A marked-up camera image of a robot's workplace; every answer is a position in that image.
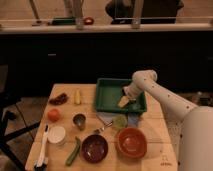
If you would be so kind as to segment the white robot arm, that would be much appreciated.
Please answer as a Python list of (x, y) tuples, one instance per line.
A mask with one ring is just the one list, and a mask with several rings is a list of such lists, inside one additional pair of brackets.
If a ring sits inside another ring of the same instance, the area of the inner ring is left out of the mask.
[(136, 99), (149, 93), (182, 122), (178, 171), (213, 171), (213, 107), (198, 106), (157, 83), (154, 70), (140, 70), (124, 87), (125, 95)]

